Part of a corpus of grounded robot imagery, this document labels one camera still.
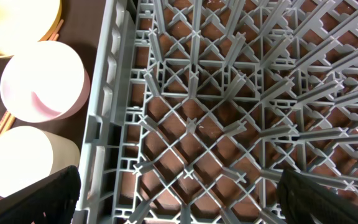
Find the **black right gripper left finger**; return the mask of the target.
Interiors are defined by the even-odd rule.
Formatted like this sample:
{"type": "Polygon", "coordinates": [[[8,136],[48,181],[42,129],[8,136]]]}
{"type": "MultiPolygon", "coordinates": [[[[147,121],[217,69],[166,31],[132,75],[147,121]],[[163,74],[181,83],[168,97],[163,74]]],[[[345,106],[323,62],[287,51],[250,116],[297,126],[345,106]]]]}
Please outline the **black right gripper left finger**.
{"type": "Polygon", "coordinates": [[[80,196],[77,167],[68,166],[0,200],[0,223],[71,223],[80,196]]]}

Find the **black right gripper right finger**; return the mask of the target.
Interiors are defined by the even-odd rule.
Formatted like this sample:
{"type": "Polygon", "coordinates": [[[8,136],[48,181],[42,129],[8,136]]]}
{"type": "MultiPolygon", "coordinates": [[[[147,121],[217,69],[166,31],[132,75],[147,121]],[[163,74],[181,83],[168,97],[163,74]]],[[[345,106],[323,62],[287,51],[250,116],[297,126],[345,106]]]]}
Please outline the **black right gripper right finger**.
{"type": "Polygon", "coordinates": [[[283,171],[276,194],[287,223],[358,224],[358,206],[293,170],[283,171]]]}

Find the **white green cup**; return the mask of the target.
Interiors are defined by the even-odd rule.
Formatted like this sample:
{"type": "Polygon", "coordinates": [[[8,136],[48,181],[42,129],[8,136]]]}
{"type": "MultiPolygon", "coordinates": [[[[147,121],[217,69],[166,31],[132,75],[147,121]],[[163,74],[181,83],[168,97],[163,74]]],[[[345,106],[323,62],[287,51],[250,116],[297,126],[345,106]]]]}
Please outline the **white green cup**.
{"type": "Polygon", "coordinates": [[[0,136],[0,197],[79,161],[79,148],[67,138],[32,126],[12,128],[0,136]]]}

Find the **pink bowl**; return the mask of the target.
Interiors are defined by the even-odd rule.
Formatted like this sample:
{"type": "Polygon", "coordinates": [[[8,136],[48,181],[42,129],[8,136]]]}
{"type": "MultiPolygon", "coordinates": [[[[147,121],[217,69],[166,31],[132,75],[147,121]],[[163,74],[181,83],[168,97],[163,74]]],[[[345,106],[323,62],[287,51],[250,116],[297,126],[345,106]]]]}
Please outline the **pink bowl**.
{"type": "Polygon", "coordinates": [[[90,78],[79,54],[58,41],[41,41],[15,54],[0,81],[8,112],[28,123],[65,119],[90,94],[90,78]]]}

